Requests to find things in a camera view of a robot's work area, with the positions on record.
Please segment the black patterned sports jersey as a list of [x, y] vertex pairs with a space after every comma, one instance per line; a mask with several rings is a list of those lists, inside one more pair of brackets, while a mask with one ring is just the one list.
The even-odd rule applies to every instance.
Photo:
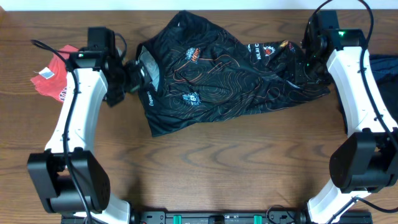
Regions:
[[327, 95], [304, 72], [289, 40], [242, 44], [226, 29], [188, 11], [137, 47], [151, 82], [139, 98], [154, 137], [195, 123], [287, 109]]

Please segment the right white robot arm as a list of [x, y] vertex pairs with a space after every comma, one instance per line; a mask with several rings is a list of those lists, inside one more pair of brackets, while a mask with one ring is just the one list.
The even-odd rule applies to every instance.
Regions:
[[296, 223], [371, 223], [367, 213], [346, 211], [397, 182], [397, 122], [380, 95], [367, 46], [362, 30], [339, 27], [336, 11], [316, 10], [308, 20], [305, 74], [331, 76], [348, 138], [330, 157], [329, 181], [296, 214]]

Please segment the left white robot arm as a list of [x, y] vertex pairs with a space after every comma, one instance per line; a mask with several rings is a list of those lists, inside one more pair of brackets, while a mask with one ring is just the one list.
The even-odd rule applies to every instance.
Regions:
[[67, 94], [52, 137], [32, 153], [27, 169], [47, 213], [62, 223], [137, 223], [131, 204], [115, 196], [94, 153], [100, 106], [114, 106], [151, 78], [140, 60], [123, 63], [108, 51], [79, 51], [66, 59]]

